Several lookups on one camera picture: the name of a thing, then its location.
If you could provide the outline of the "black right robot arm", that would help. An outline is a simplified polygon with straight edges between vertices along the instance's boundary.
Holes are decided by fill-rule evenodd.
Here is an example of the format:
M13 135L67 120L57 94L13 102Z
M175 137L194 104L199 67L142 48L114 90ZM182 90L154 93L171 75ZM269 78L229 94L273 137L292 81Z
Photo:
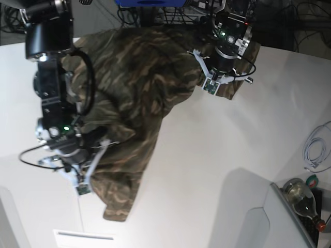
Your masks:
M92 145L105 134L105 128L81 133L83 117L95 103L96 78L89 56L73 44L73 16L70 1L32 1L20 9L26 26L25 56L37 63L33 86L41 99L42 117L36 136L61 161L66 172L78 169L92 159ZM86 67L85 98L80 101L71 89L73 73L62 59L76 56Z

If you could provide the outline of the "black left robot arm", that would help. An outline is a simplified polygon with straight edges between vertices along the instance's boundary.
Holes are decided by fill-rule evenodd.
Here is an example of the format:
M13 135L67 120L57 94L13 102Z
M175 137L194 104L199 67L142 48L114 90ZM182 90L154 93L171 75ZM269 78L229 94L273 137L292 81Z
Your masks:
M210 14L215 48L209 66L216 75L233 73L235 61L242 59L252 38L249 24L254 17L257 1L219 1Z

